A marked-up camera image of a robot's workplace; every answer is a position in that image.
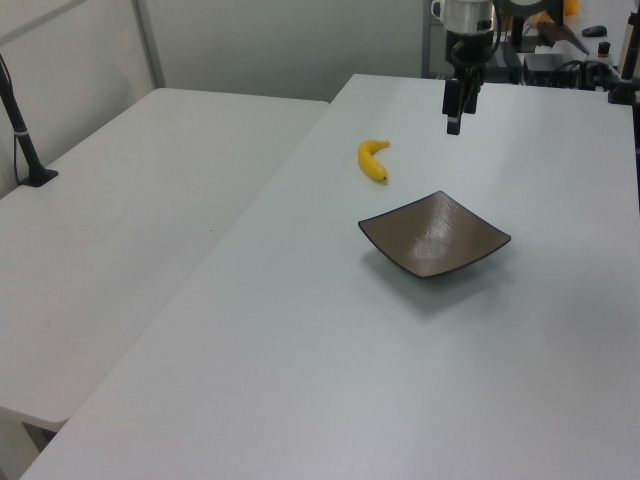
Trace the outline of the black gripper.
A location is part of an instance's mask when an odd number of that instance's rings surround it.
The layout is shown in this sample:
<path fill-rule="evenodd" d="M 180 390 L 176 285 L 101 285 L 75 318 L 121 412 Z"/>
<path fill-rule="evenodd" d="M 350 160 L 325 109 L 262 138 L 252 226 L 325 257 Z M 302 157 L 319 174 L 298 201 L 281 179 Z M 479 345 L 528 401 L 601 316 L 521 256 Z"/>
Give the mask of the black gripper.
<path fill-rule="evenodd" d="M 447 133 L 458 135 L 461 112 L 476 113 L 483 77 L 469 76 L 465 80 L 463 90 L 459 80 L 466 78 L 474 68 L 484 67 L 493 56 L 494 32 L 488 30 L 480 34 L 467 35 L 447 30 L 445 39 L 445 60 L 453 67 L 454 78 L 445 81 L 442 113 L 447 119 Z"/>

